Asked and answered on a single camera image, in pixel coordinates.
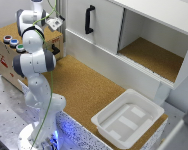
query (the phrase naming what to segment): white plastic bin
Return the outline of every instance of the white plastic bin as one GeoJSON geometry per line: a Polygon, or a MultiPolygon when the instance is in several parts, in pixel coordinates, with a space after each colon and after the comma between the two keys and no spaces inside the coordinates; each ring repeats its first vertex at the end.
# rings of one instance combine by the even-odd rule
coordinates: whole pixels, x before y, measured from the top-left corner
{"type": "Polygon", "coordinates": [[[129,149],[163,113],[163,108],[128,89],[91,120],[112,144],[129,149]]]}

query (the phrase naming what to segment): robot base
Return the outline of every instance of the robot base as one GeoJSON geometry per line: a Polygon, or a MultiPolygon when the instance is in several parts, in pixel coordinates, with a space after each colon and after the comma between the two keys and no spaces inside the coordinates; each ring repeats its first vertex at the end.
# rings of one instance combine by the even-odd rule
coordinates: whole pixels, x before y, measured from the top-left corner
{"type": "MultiPolygon", "coordinates": [[[[33,131],[33,127],[35,127],[37,125],[38,125],[38,122],[29,124],[20,132],[19,137],[18,137],[18,150],[51,150],[51,148],[46,147],[46,145],[47,145],[46,142],[43,142],[40,145],[35,144],[34,147],[32,147],[33,142],[29,141],[29,137],[33,131]]],[[[62,145],[64,142],[64,138],[59,138],[58,141],[59,141],[59,145],[62,145]]]]}

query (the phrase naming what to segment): handle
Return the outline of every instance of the handle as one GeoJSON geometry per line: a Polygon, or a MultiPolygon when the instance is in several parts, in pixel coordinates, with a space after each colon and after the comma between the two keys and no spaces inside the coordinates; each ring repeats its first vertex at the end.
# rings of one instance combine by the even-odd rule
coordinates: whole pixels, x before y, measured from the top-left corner
{"type": "Polygon", "coordinates": [[[53,52],[52,52],[53,55],[56,55],[60,52],[60,50],[54,44],[52,44],[52,49],[53,49],[53,52]]]}
{"type": "Polygon", "coordinates": [[[86,24],[85,24],[85,31],[86,34],[92,33],[94,30],[90,28],[90,12],[95,10],[95,7],[90,5],[90,8],[86,10],[86,24]]]}

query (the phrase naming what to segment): drawer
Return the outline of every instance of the drawer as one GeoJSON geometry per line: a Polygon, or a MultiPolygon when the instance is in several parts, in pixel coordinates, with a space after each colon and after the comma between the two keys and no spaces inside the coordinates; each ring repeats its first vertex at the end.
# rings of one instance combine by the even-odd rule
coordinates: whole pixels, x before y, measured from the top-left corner
{"type": "Polygon", "coordinates": [[[124,9],[107,0],[67,0],[67,29],[89,40],[91,43],[116,54],[120,37],[124,9]],[[90,28],[85,33],[86,10],[90,5],[90,28]]]}
{"type": "Polygon", "coordinates": [[[136,68],[132,62],[93,45],[68,29],[66,37],[67,54],[125,89],[133,88],[153,100],[157,97],[161,84],[158,78],[150,76],[141,68],[136,68]]]}

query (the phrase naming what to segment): cabinet door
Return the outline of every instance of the cabinet door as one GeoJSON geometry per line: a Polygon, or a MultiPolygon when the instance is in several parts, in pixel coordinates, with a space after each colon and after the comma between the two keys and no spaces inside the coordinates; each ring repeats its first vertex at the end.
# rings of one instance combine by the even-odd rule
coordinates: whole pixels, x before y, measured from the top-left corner
{"type": "Polygon", "coordinates": [[[124,9],[107,0],[68,0],[67,29],[91,43],[116,54],[124,9]],[[86,10],[90,5],[90,28],[94,32],[85,33],[86,10]]]}

